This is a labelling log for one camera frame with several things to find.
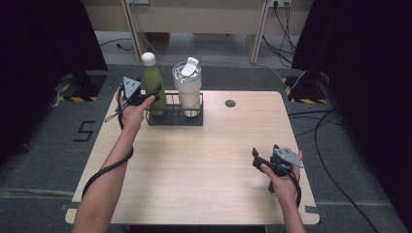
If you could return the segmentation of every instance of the gray carpet floor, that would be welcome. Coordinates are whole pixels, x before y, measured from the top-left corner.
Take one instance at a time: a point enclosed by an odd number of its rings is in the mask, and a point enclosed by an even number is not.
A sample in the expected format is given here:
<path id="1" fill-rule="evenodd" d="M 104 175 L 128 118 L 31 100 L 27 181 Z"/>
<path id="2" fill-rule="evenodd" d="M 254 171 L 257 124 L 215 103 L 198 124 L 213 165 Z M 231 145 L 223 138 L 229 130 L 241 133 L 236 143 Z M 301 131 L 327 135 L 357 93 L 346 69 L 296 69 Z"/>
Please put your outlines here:
<path id="1" fill-rule="evenodd" d="M 159 68 L 166 89 L 174 89 L 172 67 Z M 288 69 L 278 69 L 277 72 L 281 77 L 296 76 L 295 71 Z M 143 70 L 139 65 L 109 65 L 109 72 L 96 73 L 107 74 L 97 101 L 60 102 L 38 125 L 29 142 L 28 153 L 11 156 L 1 167 L 1 233 L 71 230 L 71 225 L 64 219 L 65 206 L 77 188 L 115 90 L 123 76 L 137 78 Z M 289 102 L 280 79 L 265 68 L 207 66 L 203 67 L 202 78 L 203 90 L 279 91 L 289 114 L 334 108 L 330 102 L 325 105 Z M 317 154 L 313 129 L 324 114 L 291 116 L 293 133 L 304 152 L 307 176 L 321 213 L 321 222 L 307 226 L 307 230 L 373 232 L 360 212 L 331 181 Z M 329 121 L 319 127 L 317 138 L 322 160 L 331 175 L 379 232 L 406 232 L 382 187 L 363 163 L 344 117 L 335 111 L 327 119 Z M 88 140 L 89 134 L 79 133 L 85 121 L 83 130 L 92 132 Z M 110 232 L 124 230 L 118 225 L 110 228 Z M 267 230 L 282 232 L 282 226 L 268 226 Z"/>

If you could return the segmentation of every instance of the small round hole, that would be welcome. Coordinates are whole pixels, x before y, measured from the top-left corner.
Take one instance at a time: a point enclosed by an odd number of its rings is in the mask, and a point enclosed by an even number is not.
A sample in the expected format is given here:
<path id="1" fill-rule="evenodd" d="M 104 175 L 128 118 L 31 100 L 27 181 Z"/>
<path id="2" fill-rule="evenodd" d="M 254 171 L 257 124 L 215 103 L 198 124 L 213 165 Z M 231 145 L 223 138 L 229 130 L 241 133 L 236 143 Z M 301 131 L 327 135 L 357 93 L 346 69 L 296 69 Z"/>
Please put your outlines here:
<path id="1" fill-rule="evenodd" d="M 224 102 L 226 104 L 227 107 L 229 108 L 233 108 L 236 106 L 236 102 L 234 102 L 234 100 L 226 100 L 226 102 Z"/>

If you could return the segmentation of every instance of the human arm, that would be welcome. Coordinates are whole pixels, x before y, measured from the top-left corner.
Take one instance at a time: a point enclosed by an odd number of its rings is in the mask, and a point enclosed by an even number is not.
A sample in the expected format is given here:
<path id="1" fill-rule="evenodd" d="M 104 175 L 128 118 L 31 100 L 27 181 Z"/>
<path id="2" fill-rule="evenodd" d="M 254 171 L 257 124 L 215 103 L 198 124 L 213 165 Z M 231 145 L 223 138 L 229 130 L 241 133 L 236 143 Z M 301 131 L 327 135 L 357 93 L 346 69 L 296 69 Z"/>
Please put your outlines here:
<path id="1" fill-rule="evenodd" d="M 299 158 L 299 160 L 302 159 L 302 151 L 297 154 L 297 157 Z M 270 169 L 264 163 L 260 165 L 260 168 L 273 182 L 274 193 L 278 197 L 279 204 L 282 208 L 286 232 L 306 232 L 305 227 L 303 226 L 302 218 L 300 217 L 300 213 L 296 206 L 296 187 L 294 186 L 291 178 L 288 176 L 276 176 L 273 173 L 272 169 Z M 292 171 L 295 174 L 297 181 L 299 182 L 299 168 L 293 165 Z"/>
<path id="2" fill-rule="evenodd" d="M 101 168 L 110 166 L 125 158 L 132 149 L 134 139 L 140 130 L 143 113 L 154 97 L 146 99 L 140 106 L 126 106 L 123 109 L 124 127 L 115 145 Z M 105 173 L 88 188 L 77 210 L 72 232 L 106 232 L 118 204 L 127 161 Z"/>

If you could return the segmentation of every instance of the electrical outlet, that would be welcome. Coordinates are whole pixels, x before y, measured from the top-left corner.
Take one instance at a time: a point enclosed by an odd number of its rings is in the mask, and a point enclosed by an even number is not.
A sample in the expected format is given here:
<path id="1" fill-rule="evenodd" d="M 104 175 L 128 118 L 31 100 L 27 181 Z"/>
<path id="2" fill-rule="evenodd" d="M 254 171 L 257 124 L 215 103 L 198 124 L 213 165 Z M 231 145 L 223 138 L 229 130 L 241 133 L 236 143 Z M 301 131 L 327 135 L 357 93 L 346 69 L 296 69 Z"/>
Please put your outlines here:
<path id="1" fill-rule="evenodd" d="M 278 8 L 286 8 L 288 4 L 291 6 L 292 0 L 270 0 L 269 6 L 272 8 L 275 2 L 278 2 Z"/>

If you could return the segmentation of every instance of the forearm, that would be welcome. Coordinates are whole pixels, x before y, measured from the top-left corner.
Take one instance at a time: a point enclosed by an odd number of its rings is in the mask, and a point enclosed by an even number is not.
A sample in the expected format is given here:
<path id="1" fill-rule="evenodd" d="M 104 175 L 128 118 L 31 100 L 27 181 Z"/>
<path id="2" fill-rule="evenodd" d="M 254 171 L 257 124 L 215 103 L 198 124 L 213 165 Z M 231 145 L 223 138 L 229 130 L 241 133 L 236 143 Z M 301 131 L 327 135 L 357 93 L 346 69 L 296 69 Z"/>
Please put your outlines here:
<path id="1" fill-rule="evenodd" d="M 304 233 L 305 227 L 294 200 L 280 201 L 287 233 Z"/>
<path id="2" fill-rule="evenodd" d="M 101 168 L 110 166 L 125 158 L 133 145 L 137 130 L 121 131 Z M 104 232 L 118 204 L 127 162 L 103 174 L 87 190 L 78 209 L 73 232 Z"/>

